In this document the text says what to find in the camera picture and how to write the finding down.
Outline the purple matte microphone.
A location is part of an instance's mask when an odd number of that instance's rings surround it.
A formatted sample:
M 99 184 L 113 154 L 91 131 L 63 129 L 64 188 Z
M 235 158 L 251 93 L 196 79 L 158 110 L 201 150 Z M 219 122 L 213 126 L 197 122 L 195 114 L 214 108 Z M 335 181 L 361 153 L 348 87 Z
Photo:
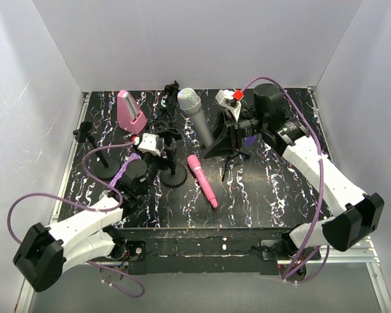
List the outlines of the purple matte microphone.
M 255 143 L 256 139 L 257 139 L 256 135 L 246 137 L 245 138 L 245 145 L 247 147 L 252 146 Z

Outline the purple glitter microphone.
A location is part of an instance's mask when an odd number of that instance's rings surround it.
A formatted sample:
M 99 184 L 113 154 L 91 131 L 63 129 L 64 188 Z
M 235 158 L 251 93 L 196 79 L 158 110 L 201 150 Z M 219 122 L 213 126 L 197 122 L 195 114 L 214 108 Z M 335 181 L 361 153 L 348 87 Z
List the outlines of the purple glitter microphone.
M 128 188 L 133 192 L 138 189 L 139 179 L 142 177 L 142 159 L 137 153 L 132 153 L 121 166 L 109 186 L 119 191 Z

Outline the black round-base clip stand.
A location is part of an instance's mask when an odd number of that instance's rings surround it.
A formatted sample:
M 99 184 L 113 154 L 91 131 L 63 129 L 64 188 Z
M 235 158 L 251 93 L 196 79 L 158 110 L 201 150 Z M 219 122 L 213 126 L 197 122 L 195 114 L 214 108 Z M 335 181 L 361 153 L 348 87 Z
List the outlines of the black round-base clip stand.
M 166 159 L 160 166 L 160 182 L 168 188 L 178 188 L 187 180 L 186 168 L 177 162 L 176 151 L 173 142 L 182 140 L 180 132 L 176 128 L 167 128 L 160 125 L 155 132 L 164 140 Z

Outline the silver grey microphone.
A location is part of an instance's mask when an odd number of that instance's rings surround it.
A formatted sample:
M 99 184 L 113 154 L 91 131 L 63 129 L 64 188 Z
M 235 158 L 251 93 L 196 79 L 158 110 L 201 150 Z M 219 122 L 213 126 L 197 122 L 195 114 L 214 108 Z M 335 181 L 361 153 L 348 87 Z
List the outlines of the silver grey microphone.
M 177 95 L 180 109 L 193 122 L 196 134 L 201 138 L 201 143 L 210 147 L 214 142 L 212 130 L 205 117 L 201 99 L 192 88 L 184 88 Z

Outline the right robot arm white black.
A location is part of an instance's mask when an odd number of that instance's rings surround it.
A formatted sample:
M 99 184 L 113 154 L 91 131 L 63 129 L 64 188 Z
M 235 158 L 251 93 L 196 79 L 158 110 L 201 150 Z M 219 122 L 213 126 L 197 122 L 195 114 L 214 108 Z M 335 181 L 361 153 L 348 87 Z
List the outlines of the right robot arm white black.
M 259 134 L 308 180 L 332 214 L 326 220 L 291 228 L 268 251 L 291 257 L 301 248 L 329 245 L 345 252 L 373 233 L 384 200 L 378 193 L 368 194 L 352 183 L 317 147 L 305 124 L 288 117 L 285 107 L 289 100 L 281 90 L 270 83 L 257 85 L 253 104 L 248 107 L 242 105 L 243 97 L 239 90 L 221 89 L 216 94 L 221 111 L 212 131 L 214 141 L 205 149 L 204 158 L 230 158 L 240 152 L 244 138 Z

